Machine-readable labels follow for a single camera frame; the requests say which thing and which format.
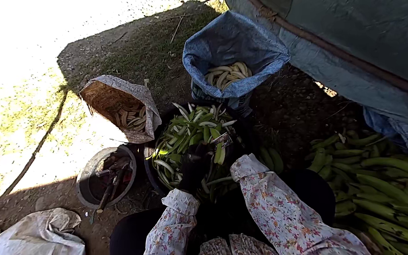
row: person's arm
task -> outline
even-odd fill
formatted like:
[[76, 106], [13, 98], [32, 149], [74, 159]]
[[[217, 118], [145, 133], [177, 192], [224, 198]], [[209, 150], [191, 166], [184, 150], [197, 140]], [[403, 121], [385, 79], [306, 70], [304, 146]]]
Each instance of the person's arm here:
[[231, 166], [246, 207], [279, 254], [369, 254], [352, 233], [325, 225], [274, 172], [253, 154]]
[[178, 189], [161, 201], [167, 208], [147, 235], [144, 254], [184, 254], [188, 235], [196, 226], [199, 201]]
[[162, 217], [149, 232], [144, 254], [184, 254], [187, 238], [196, 226], [195, 214], [200, 205], [193, 197], [196, 188], [208, 171], [212, 158], [207, 145], [191, 145], [180, 160], [183, 175], [178, 188], [173, 189], [161, 202], [167, 206]]

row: sunlit ground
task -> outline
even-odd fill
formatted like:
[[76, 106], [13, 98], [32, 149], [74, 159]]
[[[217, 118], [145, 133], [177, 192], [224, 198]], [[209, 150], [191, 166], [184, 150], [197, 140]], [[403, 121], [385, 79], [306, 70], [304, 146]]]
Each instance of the sunlit ground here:
[[87, 117], [56, 57], [67, 43], [180, 6], [179, 0], [0, 0], [0, 195], [23, 169], [64, 101], [61, 117], [13, 190], [76, 175], [124, 137]]

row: pebble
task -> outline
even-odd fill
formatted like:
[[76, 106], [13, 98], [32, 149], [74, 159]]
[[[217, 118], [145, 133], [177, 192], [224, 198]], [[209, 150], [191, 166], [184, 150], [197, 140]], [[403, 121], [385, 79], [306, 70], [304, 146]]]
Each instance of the pebble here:
[[97, 233], [100, 231], [100, 229], [102, 229], [102, 225], [100, 223], [97, 223], [94, 225], [94, 227], [92, 227], [92, 233]]
[[37, 201], [35, 202], [35, 210], [37, 211], [43, 211], [45, 210], [45, 198], [43, 196], [39, 197]]
[[57, 189], [58, 191], [60, 191], [62, 188], [64, 188], [64, 183], [60, 183], [60, 184], [56, 187], [56, 189]]

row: wooden stick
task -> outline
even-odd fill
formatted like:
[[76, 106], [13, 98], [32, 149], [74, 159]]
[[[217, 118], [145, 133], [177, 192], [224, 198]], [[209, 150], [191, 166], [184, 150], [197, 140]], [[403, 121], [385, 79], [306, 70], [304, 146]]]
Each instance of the wooden stick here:
[[182, 22], [182, 19], [184, 18], [184, 16], [185, 16], [185, 14], [184, 15], [182, 15], [182, 17], [180, 18], [180, 20], [178, 21], [179, 23], [177, 24], [177, 27], [176, 27], [176, 30], [174, 31], [174, 34], [173, 34], [173, 38], [171, 38], [171, 42], [170, 42], [170, 44], [171, 43], [173, 43], [173, 40], [174, 40], [174, 37], [175, 37], [175, 34], [177, 33], [177, 30], [178, 30], [178, 26], [180, 26], [180, 23]]

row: black bucket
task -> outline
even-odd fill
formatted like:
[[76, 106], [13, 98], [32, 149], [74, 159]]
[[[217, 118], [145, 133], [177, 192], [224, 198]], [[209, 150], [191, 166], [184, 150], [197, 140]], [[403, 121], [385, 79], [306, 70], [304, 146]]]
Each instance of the black bucket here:
[[[219, 103], [217, 102], [212, 102], [212, 101], [190, 101], [190, 103], [196, 105], [196, 106], [208, 106], [211, 107], [213, 104], [215, 106], [219, 106]], [[188, 109], [188, 104], [184, 103], [182, 106], [185, 109]], [[232, 125], [237, 133], [238, 136], [241, 137], [242, 142], [245, 145], [245, 148], [243, 148], [239, 153], [238, 157], [241, 157], [244, 154], [250, 154], [250, 153], [256, 153], [258, 150], [258, 146], [254, 146], [254, 139], [252, 135], [252, 129], [251, 125], [248, 124], [245, 118], [241, 117], [240, 114], [236, 113], [233, 109], [228, 107], [227, 105], [223, 105], [222, 109], [226, 108], [226, 112], [233, 117], [233, 119], [236, 119], [237, 121]], [[180, 115], [180, 111], [177, 107], [172, 106], [168, 111], [164, 114], [161, 115], [161, 122], [162, 124], [158, 126], [158, 128], [155, 130], [155, 137], [158, 139], [161, 137], [161, 134], [165, 130], [165, 128], [169, 125], [170, 120], [174, 118], [174, 115]], [[150, 142], [147, 142], [144, 144], [144, 158], [149, 157], [155, 149], [155, 143], [156, 139], [152, 140]], [[155, 190], [158, 192], [158, 194], [161, 197], [165, 197], [169, 189], [163, 185], [160, 180], [158, 179], [158, 174], [156, 169], [152, 166], [152, 160], [144, 160], [144, 167], [146, 169], [147, 177], [149, 178], [149, 181], [151, 182], [152, 186], [155, 188]]]

